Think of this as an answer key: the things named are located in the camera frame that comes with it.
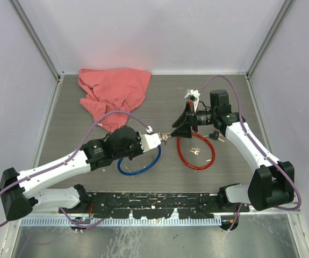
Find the black keys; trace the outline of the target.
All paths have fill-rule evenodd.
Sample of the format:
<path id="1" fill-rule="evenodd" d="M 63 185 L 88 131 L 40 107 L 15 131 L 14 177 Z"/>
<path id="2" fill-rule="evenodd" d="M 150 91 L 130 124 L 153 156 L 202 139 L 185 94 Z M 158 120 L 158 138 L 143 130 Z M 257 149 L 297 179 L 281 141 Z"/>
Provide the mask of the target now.
<path id="1" fill-rule="evenodd" d="M 221 142 L 225 142 L 222 136 L 220 136 L 219 131 L 213 131 L 212 133 L 210 133 L 209 138 L 212 140 L 219 140 Z"/>

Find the red cable lock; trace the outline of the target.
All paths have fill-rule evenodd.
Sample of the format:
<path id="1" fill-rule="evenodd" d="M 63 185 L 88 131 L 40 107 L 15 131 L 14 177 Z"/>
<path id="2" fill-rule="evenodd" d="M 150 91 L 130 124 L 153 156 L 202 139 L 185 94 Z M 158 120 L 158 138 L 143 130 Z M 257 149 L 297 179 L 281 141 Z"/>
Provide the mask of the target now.
<path id="1" fill-rule="evenodd" d="M 205 170 L 213 165 L 216 154 L 211 142 L 200 134 L 193 133 L 191 139 L 178 137 L 177 152 L 181 161 L 193 170 Z M 200 148 L 198 155 L 190 152 L 191 148 Z"/>

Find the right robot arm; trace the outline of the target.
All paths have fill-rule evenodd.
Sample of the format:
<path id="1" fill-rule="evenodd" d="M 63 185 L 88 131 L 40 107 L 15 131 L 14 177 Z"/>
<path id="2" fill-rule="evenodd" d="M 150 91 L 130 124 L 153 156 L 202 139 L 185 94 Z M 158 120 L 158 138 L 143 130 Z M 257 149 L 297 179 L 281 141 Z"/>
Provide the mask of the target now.
<path id="1" fill-rule="evenodd" d="M 213 125 L 242 154 L 253 175 L 249 184 L 221 187 L 218 205 L 225 212 L 237 203 L 249 204 L 258 211 L 279 207 L 294 200 L 294 167 L 272 155 L 250 130 L 244 117 L 232 112 L 226 90 L 210 92 L 210 106 L 198 110 L 199 91 L 187 90 L 183 113 L 173 123 L 172 137 L 192 138 L 199 126 Z"/>

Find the blue cable lock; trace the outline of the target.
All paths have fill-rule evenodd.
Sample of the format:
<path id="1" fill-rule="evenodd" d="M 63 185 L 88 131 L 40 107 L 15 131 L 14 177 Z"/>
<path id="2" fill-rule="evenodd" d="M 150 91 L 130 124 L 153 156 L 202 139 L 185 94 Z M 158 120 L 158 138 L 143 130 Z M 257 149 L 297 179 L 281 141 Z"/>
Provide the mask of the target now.
<path id="1" fill-rule="evenodd" d="M 160 160 L 160 158 L 162 156 L 162 147 L 161 147 L 162 143 L 167 142 L 167 135 L 166 134 L 163 134 L 163 133 L 158 133 L 158 134 L 159 134 L 160 139 L 161 139 L 161 144 L 158 147 L 152 149 L 152 150 L 156 150 L 156 155 L 154 156 L 154 158 L 151 162 L 148 162 L 146 165 L 144 165 L 142 167 L 138 167 L 138 170 L 131 171 L 126 167 L 125 164 L 123 164 L 124 158 L 121 158 L 117 163 L 118 171 L 121 174 L 126 175 L 126 176 L 135 176 L 135 175 L 143 174 L 143 173 L 149 171 L 150 169 L 152 169 L 158 163 L 158 161 Z"/>

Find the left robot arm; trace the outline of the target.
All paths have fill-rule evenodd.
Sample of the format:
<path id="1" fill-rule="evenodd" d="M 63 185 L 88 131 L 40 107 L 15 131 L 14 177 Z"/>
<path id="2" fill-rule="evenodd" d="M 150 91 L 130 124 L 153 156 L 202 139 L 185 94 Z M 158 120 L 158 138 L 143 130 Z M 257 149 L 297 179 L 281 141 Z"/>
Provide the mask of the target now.
<path id="1" fill-rule="evenodd" d="M 40 204 L 39 192 L 70 177 L 110 166 L 113 161 L 133 159 L 145 151 L 142 134 L 122 126 L 101 139 L 92 139 L 77 150 L 41 167 L 2 173 L 0 193 L 8 221 L 30 214 Z"/>

